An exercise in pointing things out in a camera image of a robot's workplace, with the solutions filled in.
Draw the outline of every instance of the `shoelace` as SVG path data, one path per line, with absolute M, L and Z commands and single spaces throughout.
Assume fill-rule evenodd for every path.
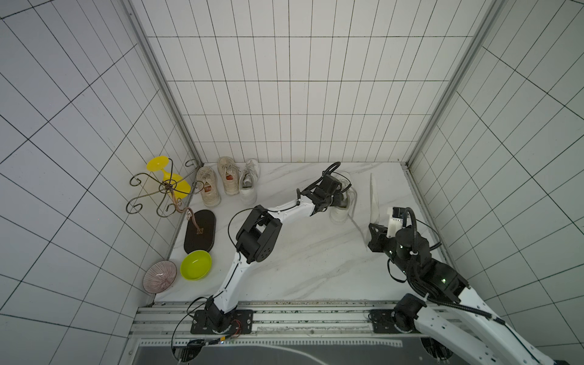
M 230 170 L 231 171 L 235 171 L 235 170 L 239 171 L 239 167 L 237 167 L 237 165 L 235 165 L 235 164 L 226 164 L 225 165 L 225 172 L 228 173 Z
M 243 176 L 245 176 L 245 174 L 253 175 L 253 173 L 252 173 L 252 167 L 253 166 L 245 165 L 244 171 L 243 171 Z
M 203 176 L 201 176 L 201 180 L 203 181 L 203 187 L 205 187 L 205 184 L 209 184 L 211 185 L 208 180 L 211 179 L 211 174 L 210 173 L 205 173 Z

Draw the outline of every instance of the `beige sneaker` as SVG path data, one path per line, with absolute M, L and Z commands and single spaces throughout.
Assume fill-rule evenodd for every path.
M 203 182 L 203 190 L 201 190 L 201 197 L 203 203 L 209 207 L 216 207 L 221 202 L 219 190 L 217 190 L 217 175 L 213 169 L 203 166 L 197 171 L 197 180 Z M 200 183 L 197 183 L 197 189 L 200 189 Z
M 217 163 L 217 169 L 221 180 L 223 180 L 223 189 L 227 195 L 239 194 L 239 168 L 231 157 L 221 157 Z

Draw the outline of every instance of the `pink bowl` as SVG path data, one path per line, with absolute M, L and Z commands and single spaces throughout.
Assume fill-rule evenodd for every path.
M 171 261 L 160 261 L 152 265 L 144 275 L 144 290 L 158 294 L 168 289 L 176 278 L 176 266 Z

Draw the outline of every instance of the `yellow plastic cup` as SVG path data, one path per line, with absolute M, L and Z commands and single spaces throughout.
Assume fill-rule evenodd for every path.
M 175 191 L 175 196 L 179 199 L 184 199 L 187 196 L 187 194 L 190 193 L 190 185 L 189 185 L 189 183 L 187 183 L 186 180 L 182 180 L 182 176 L 180 176 L 177 173 L 173 173 L 172 177 L 171 177 L 171 174 L 164 170 L 164 167 L 166 167 L 167 165 L 168 165 L 168 157 L 158 156 L 158 157 L 155 157 L 148 162 L 148 164 L 146 165 L 146 169 L 148 171 L 151 171 L 151 172 L 156 172 L 156 171 L 162 170 L 162 173 L 164 174 L 164 180 L 171 180 L 172 179 L 173 181 L 171 181 L 171 183 L 175 183 L 177 181 L 180 181 L 175 186 L 175 189 L 178 190 L 178 191 Z
M 188 254 L 180 264 L 180 274 L 186 280 L 200 280 L 211 270 L 211 255 L 205 250 Z

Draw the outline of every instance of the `black cable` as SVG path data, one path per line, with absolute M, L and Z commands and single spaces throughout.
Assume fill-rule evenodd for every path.
M 229 281 L 227 282 L 227 285 L 225 285 L 226 288 L 229 286 L 229 283 L 231 282 L 231 279 L 233 279 L 233 275 L 235 275 L 235 271 L 237 270 L 237 267 L 238 266 L 239 266 L 239 263 L 237 263 L 235 265 L 235 269 L 233 269 L 233 272 L 231 273 L 231 277 L 229 278 Z
M 337 175 L 340 175 L 340 176 L 343 176 L 343 177 L 344 177 L 344 179 L 345 179 L 345 180 L 347 180 L 347 181 L 349 182 L 349 184 L 348 184 L 347 186 L 345 186 L 345 188 L 344 188 L 343 190 L 339 191 L 339 194 L 342 194 L 342 193 L 346 192 L 347 190 L 349 190 L 349 188 L 350 188 L 350 187 L 351 187 L 351 185 L 352 185 L 352 183 L 351 183 L 351 180 L 349 180 L 349 179 L 347 178 L 347 176 L 345 176 L 345 175 L 343 175 L 343 174 L 341 174 L 341 173 L 335 172 L 335 174 L 337 174 Z
M 270 213 L 278 213 L 278 212 L 281 212 L 281 211 L 287 211 L 287 210 L 290 210 L 290 209 L 292 209 L 292 208 L 296 208 L 296 207 L 297 207 L 297 206 L 299 206 L 299 205 L 300 205 L 300 201 L 299 201 L 299 200 L 297 200 L 297 201 L 296 201 L 296 205 L 294 205 L 294 206 L 291 206 L 290 208 L 281 209 L 281 210 L 269 210 L 269 209 L 265 209 L 265 208 L 258 208 L 258 207 L 253 207 L 253 208 L 246 208 L 246 209 L 242 209 L 242 210 L 240 210 L 239 212 L 235 213 L 235 214 L 233 215 L 233 217 L 231 217 L 231 219 L 229 220 L 229 224 L 227 224 L 227 235 L 229 236 L 229 240 L 231 241 L 231 244 L 233 245 L 233 247 L 235 247 L 235 242 L 233 242 L 233 239 L 231 238 L 231 234 L 230 234 L 230 232 L 229 232 L 229 230 L 230 230 L 230 228 L 231 228 L 231 222 L 233 222 L 233 219 L 234 219 L 235 217 L 237 217 L 237 215 L 238 215 L 239 213 L 243 213 L 244 211 L 247 211 L 247 210 L 253 210 L 253 209 L 257 209 L 257 210 L 260 210 L 260 211 L 262 211 L 262 212 L 267 212 L 267 211 L 268 211 L 268 212 L 270 212 Z
M 199 298 L 196 298 L 195 300 L 193 300 L 193 301 L 192 301 L 192 302 L 189 304 L 189 308 L 190 308 L 190 306 L 191 306 L 191 305 L 193 305 L 193 304 L 194 304 L 196 301 L 198 301 L 198 300 L 201 300 L 201 299 L 207 299 L 207 300 L 208 300 L 208 298 L 205 298 L 205 297 L 199 297 Z M 189 312 L 189 309 L 187 309 L 187 313 L 185 314 L 185 316 L 184 316 L 184 317 L 183 317 L 183 318 L 182 318 L 182 319 L 181 319 L 181 320 L 180 320 L 180 321 L 179 321 L 179 322 L 176 324 L 175 330 L 174 330 L 174 331 L 172 331 L 172 336 L 171 336 L 171 352 L 172 352 L 172 357 L 174 357 L 174 358 L 175 358 L 175 360 L 176 360 L 176 361 L 178 361 L 178 362 L 180 362 L 180 359 L 179 359 L 178 357 L 176 357 L 176 355 L 175 355 L 175 345 L 174 345 L 174 342 L 175 342 L 175 333 L 176 333 L 176 330 L 178 329 L 178 327 L 180 326 L 180 324 L 182 323 L 182 321 L 184 321 L 184 320 L 185 320 L 185 318 L 187 318 L 187 317 L 188 317 L 188 316 L 189 316 L 189 315 L 190 315 L 192 312 L 194 312 L 194 311 L 196 311 L 197 309 L 199 309 L 199 307 L 200 307 L 201 305 L 203 305 L 203 304 L 205 304 L 205 303 L 201 303 L 201 304 L 199 304 L 197 307 L 195 307 L 195 309 L 193 309 L 193 310 L 192 310 L 192 311 L 190 311 L 190 312 Z
M 413 231 L 412 252 L 414 253 L 414 255 L 417 255 L 418 254 L 418 225 L 416 223 L 416 221 L 417 221 L 416 214 L 413 212 L 413 210 L 410 207 L 407 207 L 404 210 L 404 214 L 402 216 L 402 218 L 404 219 L 404 222 L 402 225 L 404 228 L 407 225 L 408 214 L 409 214 L 410 220 L 412 221 L 412 231 Z
M 394 277 L 391 274 L 391 271 L 390 271 L 390 261 L 391 261 L 391 259 L 387 259 L 387 272 L 390 274 L 391 278 L 394 279 L 395 281 L 397 281 L 398 283 L 405 283 L 406 281 L 408 281 L 407 278 L 405 280 L 401 280 L 401 279 L 398 279 L 398 278 Z
M 437 244 L 430 246 L 430 251 L 434 251 L 438 247 L 442 246 L 442 242 L 438 242 Z
M 425 225 L 426 227 L 430 228 L 432 231 L 434 231 L 435 234 L 438 234 L 438 231 L 436 231 L 434 228 L 430 227 L 427 223 L 422 222 L 421 220 L 416 218 L 416 221 L 419 223 L 422 223 L 423 225 Z
M 438 231 L 436 231 L 434 228 L 430 227 L 427 223 L 422 222 L 421 220 L 416 218 L 416 221 L 418 223 L 422 223 L 423 225 L 425 225 L 426 227 L 430 228 L 432 231 L 434 231 L 434 233 L 439 237 L 440 235 L 438 234 Z M 430 246 L 430 251 L 434 251 L 435 249 L 437 249 L 438 247 L 442 246 L 441 242 L 438 242 L 437 244 Z
M 519 341 L 519 343 L 521 343 L 521 346 L 523 346 L 523 348 L 525 349 L 525 351 L 527 351 L 527 353 L 531 356 L 531 358 L 535 361 L 537 361 L 538 364 L 541 364 L 541 362 L 539 360 L 536 359 L 535 356 L 533 356 L 533 354 L 531 353 L 531 351 L 529 351 L 527 349 L 527 347 L 525 347 L 525 345 L 523 344 L 523 341 L 521 341 L 519 339 L 519 337 L 517 337 L 517 335 L 515 334 L 515 332 L 513 332 L 508 325 L 505 325 L 505 327 L 507 327 L 507 329 L 509 330 L 509 332 L 511 332 L 511 334 L 513 335 L 513 337 L 515 337 L 517 339 L 517 341 Z

